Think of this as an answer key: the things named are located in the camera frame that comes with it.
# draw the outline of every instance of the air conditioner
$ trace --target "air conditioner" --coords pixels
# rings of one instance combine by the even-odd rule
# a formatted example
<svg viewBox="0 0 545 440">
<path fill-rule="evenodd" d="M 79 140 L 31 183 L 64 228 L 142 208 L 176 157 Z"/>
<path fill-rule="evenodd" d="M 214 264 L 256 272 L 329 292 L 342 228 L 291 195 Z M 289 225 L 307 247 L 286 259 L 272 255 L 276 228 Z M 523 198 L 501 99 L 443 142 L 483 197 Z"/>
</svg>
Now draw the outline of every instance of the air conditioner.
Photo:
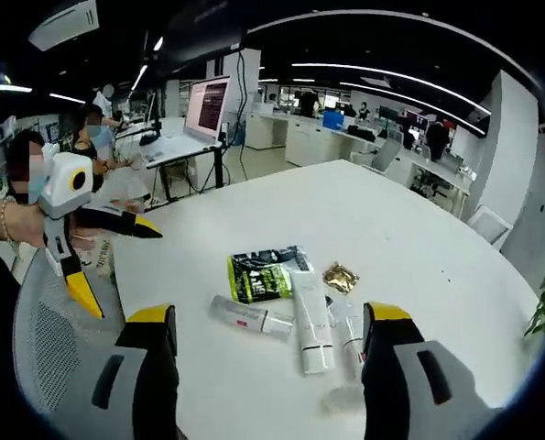
<svg viewBox="0 0 545 440">
<path fill-rule="evenodd" d="M 97 28 L 97 4 L 95 0 L 85 0 L 44 20 L 28 39 L 44 51 Z"/>
</svg>

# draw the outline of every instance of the computer monitor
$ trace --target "computer monitor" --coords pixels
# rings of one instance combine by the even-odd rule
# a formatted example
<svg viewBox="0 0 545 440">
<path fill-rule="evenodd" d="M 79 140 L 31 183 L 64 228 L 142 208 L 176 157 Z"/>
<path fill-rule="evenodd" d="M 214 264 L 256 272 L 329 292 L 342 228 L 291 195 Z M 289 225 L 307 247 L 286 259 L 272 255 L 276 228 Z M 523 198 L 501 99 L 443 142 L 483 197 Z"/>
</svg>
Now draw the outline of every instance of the computer monitor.
<svg viewBox="0 0 545 440">
<path fill-rule="evenodd" d="M 191 87 L 184 132 L 205 140 L 216 140 L 223 119 L 229 77 L 196 82 Z"/>
</svg>

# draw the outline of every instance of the black ceiling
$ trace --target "black ceiling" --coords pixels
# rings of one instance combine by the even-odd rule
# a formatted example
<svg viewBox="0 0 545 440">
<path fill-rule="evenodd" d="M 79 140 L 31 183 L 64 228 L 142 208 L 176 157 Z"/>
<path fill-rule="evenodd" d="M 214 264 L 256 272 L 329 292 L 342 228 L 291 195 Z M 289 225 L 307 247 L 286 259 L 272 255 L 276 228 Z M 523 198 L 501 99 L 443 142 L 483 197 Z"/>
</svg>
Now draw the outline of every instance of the black ceiling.
<svg viewBox="0 0 545 440">
<path fill-rule="evenodd" d="M 27 41 L 35 28 L 61 2 L 29 2 L 19 5 L 21 17 L 9 18 L 10 32 L 16 36 L 13 47 L 0 54 L 3 70 L 14 83 L 34 88 L 29 95 L 0 93 L 0 122 L 8 115 L 38 115 L 68 111 L 74 104 L 49 98 L 48 93 L 90 99 L 92 88 L 112 83 L 129 90 L 143 60 L 143 48 L 152 47 L 163 35 L 170 19 L 191 1 L 117 2 L 97 0 L 100 29 L 73 41 L 41 52 Z M 217 4 L 202 0 L 204 8 Z M 504 7 L 489 2 L 437 2 L 343 0 L 277 0 L 263 5 L 248 0 L 229 0 L 227 7 L 244 23 L 255 28 L 273 20 L 339 8 L 373 8 L 421 15 L 469 31 L 503 50 L 523 67 L 535 71 L 540 55 L 538 40 L 522 32 L 533 18 L 524 14 L 507 15 Z M 329 62 L 361 65 L 405 73 L 437 83 L 479 102 L 488 93 L 500 69 L 505 69 L 534 89 L 530 81 L 513 66 L 488 49 L 447 29 L 401 17 L 318 16 L 270 27 L 249 34 L 245 46 L 262 49 L 262 76 L 268 78 L 314 78 L 318 84 L 335 86 L 339 82 L 363 83 L 367 72 L 331 68 L 292 68 L 292 62 Z M 201 75 L 204 68 L 190 67 L 179 75 Z M 440 106 L 460 117 L 473 110 L 470 105 L 444 93 L 415 83 L 391 78 L 393 91 Z"/>
</svg>

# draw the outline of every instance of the ceiling light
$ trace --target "ceiling light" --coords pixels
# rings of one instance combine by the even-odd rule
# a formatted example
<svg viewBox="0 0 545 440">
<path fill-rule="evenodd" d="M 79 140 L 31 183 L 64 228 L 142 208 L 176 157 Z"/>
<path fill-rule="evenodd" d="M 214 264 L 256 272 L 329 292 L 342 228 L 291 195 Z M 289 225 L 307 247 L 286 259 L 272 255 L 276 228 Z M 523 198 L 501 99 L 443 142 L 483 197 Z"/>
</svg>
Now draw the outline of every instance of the ceiling light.
<svg viewBox="0 0 545 440">
<path fill-rule="evenodd" d="M 30 87 L 22 87 L 21 85 L 0 84 L 0 92 L 21 92 L 29 94 L 32 91 Z"/>
<path fill-rule="evenodd" d="M 144 74 L 146 69 L 147 69 L 147 64 L 144 64 L 142 66 L 142 69 L 140 69 L 140 73 L 137 75 L 136 82 L 134 82 L 134 86 L 132 87 L 132 92 L 136 89 L 137 84 L 140 82 L 140 78 L 142 78 L 142 75 Z"/>
<path fill-rule="evenodd" d="M 350 66 L 348 64 L 327 64 L 322 62 L 300 62 L 300 63 L 294 63 L 292 64 L 292 67 L 339 67 L 342 69 L 354 69 L 358 71 L 367 71 L 367 72 L 376 72 L 376 73 L 384 73 L 385 75 L 392 75 L 397 76 L 398 78 L 404 78 L 405 80 L 411 80 L 417 83 L 428 85 L 429 87 L 433 87 L 434 89 L 441 90 L 442 92 L 446 92 L 447 94 L 450 94 L 452 96 L 455 96 L 456 98 L 459 98 L 466 103 L 473 105 L 475 108 L 480 110 L 481 112 L 491 115 L 492 112 L 490 112 L 487 108 L 482 107 L 481 105 L 475 103 L 474 101 L 471 101 L 470 99 L 466 98 L 465 96 L 461 96 L 460 94 L 453 92 L 449 89 L 446 89 L 444 87 L 441 87 L 440 85 L 433 84 L 432 82 L 428 82 L 425 80 L 422 80 L 420 78 L 415 78 L 414 76 L 408 76 L 403 73 L 397 73 L 395 71 L 384 71 L 382 69 L 374 69 L 371 67 L 361 67 L 361 66 Z"/>
<path fill-rule="evenodd" d="M 361 89 L 366 89 L 366 90 L 373 90 L 375 92 L 380 92 L 382 94 L 391 94 L 392 96 L 397 96 L 399 98 L 404 98 L 404 99 L 408 99 L 409 101 L 412 101 L 414 103 L 417 103 L 419 105 L 425 105 L 429 108 L 432 108 L 433 110 L 436 110 L 438 112 L 441 112 L 447 116 L 450 116 L 452 117 L 453 119 L 456 119 L 460 122 L 462 122 L 464 125 L 470 127 L 471 129 L 477 131 L 478 133 L 481 133 L 482 135 L 485 135 L 485 132 L 482 131 L 481 129 L 479 129 L 477 126 L 473 126 L 472 124 L 470 124 L 469 122 L 467 121 L 464 121 L 463 119 L 461 119 L 460 117 L 452 114 L 452 113 L 449 113 L 449 112 L 446 112 L 445 110 L 441 110 L 439 107 L 436 107 L 434 105 L 431 105 L 431 104 L 427 104 L 427 103 L 423 103 L 422 101 L 419 101 L 418 99 L 415 99 L 415 98 L 411 98 L 409 96 L 405 96 L 404 94 L 400 94 L 400 93 L 394 93 L 394 92 L 390 92 L 389 90 L 383 90 L 383 89 L 378 89 L 376 87 L 368 87 L 366 85 L 360 85 L 360 84 L 353 84 L 351 82 L 340 82 L 341 85 L 350 85 L 352 87 L 359 87 Z"/>
<path fill-rule="evenodd" d="M 72 101 L 74 103 L 85 104 L 85 102 L 82 99 L 71 98 L 70 96 L 65 96 L 63 94 L 50 93 L 49 96 L 52 96 L 53 98 L 64 99 L 65 101 Z"/>
<path fill-rule="evenodd" d="M 164 42 L 164 37 L 160 37 L 160 39 L 154 45 L 154 51 L 160 50 L 163 42 Z"/>
</svg>

